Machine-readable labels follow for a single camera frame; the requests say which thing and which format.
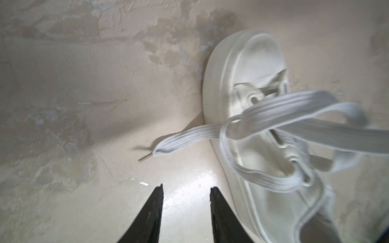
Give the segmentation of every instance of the shoe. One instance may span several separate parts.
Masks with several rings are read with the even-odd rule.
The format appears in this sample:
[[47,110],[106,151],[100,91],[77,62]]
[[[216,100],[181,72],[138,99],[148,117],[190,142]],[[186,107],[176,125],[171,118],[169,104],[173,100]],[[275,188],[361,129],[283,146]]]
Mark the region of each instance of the shoe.
[[[338,111],[346,124],[315,119]],[[221,41],[203,85],[206,125],[161,141],[153,156],[211,139],[241,222],[266,243],[341,242],[332,221],[335,196],[323,172],[355,166],[364,154],[388,154],[389,131],[374,129],[355,103],[325,91],[289,92],[277,42],[259,30]],[[311,155],[308,142],[333,148]]]

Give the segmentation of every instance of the tile floor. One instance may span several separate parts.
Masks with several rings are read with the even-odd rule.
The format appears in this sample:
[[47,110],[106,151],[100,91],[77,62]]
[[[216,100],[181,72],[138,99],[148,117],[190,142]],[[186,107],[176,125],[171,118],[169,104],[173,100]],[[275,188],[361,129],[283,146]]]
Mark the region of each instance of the tile floor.
[[[116,242],[160,183],[160,242],[213,242],[210,187],[232,200],[210,143],[138,159],[203,123],[207,58],[242,29],[280,42],[292,90],[329,90],[389,129],[385,0],[3,0],[0,11],[1,242]],[[345,242],[373,241],[388,173],[366,157],[331,175]]]

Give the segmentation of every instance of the shoelace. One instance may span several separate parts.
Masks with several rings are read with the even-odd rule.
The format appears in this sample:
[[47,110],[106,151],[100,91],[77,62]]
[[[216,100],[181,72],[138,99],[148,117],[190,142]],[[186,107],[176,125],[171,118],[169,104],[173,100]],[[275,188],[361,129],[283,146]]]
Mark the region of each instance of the shoelace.
[[[319,114],[338,111],[346,124],[315,119]],[[172,135],[154,148],[161,156],[205,139],[219,139],[224,160],[242,178],[274,192],[291,192],[304,184],[303,169],[292,163],[294,173],[275,177],[239,165],[232,155],[229,139],[239,140],[275,129],[293,137],[302,150],[307,142],[335,149],[332,160],[308,155],[316,169],[334,172],[355,166],[364,154],[389,154],[389,131],[374,129],[356,103],[340,103],[326,91],[300,91],[264,99],[222,124],[202,125]]]

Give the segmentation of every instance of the white shoe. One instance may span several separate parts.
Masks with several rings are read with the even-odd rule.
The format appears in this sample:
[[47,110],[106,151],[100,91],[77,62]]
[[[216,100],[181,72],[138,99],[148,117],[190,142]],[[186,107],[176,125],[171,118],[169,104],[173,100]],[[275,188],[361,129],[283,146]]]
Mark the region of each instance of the white shoe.
[[[354,103],[325,91],[289,93],[280,48],[258,30],[221,41],[205,71],[206,123],[161,141],[154,156],[212,139],[240,220],[264,242],[341,242],[332,223],[334,195],[317,170],[333,172],[368,154],[388,154],[389,132],[372,129]],[[348,124],[314,119],[343,113]],[[335,149],[310,155],[307,142]]]

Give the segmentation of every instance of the beige floor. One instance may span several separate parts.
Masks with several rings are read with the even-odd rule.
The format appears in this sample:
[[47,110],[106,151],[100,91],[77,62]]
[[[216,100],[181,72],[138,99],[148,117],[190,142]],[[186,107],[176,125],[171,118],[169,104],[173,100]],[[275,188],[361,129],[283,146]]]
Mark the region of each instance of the beige floor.
[[[160,183],[160,242],[213,242],[209,189],[231,198],[210,143],[137,160],[156,138],[203,123],[207,58],[242,29],[280,42],[292,90],[329,90],[389,129],[386,0],[3,0],[0,9],[1,242],[115,242]],[[345,242],[373,242],[388,173],[387,160],[367,157],[331,175]]]

